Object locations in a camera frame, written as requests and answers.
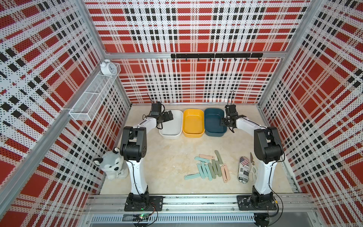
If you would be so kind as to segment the sage green knife top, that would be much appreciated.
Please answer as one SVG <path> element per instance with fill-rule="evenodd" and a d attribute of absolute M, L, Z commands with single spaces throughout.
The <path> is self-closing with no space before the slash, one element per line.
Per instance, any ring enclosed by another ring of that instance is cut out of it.
<path fill-rule="evenodd" d="M 223 164 L 222 157 L 218 150 L 215 150 L 215 155 L 217 156 L 218 162 L 222 165 Z"/>

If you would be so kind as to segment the pink knife top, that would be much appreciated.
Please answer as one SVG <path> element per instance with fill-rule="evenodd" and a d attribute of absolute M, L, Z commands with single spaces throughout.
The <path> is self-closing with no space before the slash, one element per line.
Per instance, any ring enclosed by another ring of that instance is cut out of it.
<path fill-rule="evenodd" d="M 203 154 L 199 154 L 199 157 L 203 158 L 203 159 L 209 159 L 209 160 L 215 159 L 215 156 L 209 156 L 209 155 L 203 155 Z"/>

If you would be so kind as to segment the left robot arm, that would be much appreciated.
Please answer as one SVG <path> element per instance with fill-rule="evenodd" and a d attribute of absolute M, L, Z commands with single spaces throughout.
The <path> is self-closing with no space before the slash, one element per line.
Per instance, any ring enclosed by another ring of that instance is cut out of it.
<path fill-rule="evenodd" d="M 161 102 L 151 104 L 151 110 L 135 126 L 126 126 L 121 137 L 120 154 L 126 161 L 131 179 L 131 192 L 127 203 L 149 205 L 149 192 L 144 174 L 143 159 L 147 153 L 147 134 L 162 123 L 174 119 L 171 111 L 166 111 Z"/>

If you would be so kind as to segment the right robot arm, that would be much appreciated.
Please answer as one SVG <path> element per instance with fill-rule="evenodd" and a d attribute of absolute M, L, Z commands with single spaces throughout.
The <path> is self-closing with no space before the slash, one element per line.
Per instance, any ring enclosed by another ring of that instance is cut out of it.
<path fill-rule="evenodd" d="M 234 104 L 226 105 L 225 113 L 226 116 L 221 120 L 222 126 L 243 130 L 253 136 L 254 154 L 259 163 L 251 203 L 258 207 L 273 202 L 273 176 L 277 163 L 284 155 L 277 128 L 262 126 L 245 115 L 239 115 Z"/>

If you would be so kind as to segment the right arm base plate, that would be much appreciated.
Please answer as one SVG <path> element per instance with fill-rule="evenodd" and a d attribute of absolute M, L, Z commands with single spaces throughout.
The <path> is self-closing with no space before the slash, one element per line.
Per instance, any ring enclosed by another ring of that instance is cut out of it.
<path fill-rule="evenodd" d="M 238 195 L 237 205 L 240 211 L 277 211 L 277 205 L 274 201 L 253 205 L 250 195 Z"/>

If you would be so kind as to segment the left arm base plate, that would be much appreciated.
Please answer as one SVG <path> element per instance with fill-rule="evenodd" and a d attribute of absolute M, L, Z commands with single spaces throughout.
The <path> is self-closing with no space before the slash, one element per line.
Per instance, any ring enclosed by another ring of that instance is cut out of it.
<path fill-rule="evenodd" d="M 163 196 L 130 193 L 126 199 L 124 211 L 162 211 Z"/>

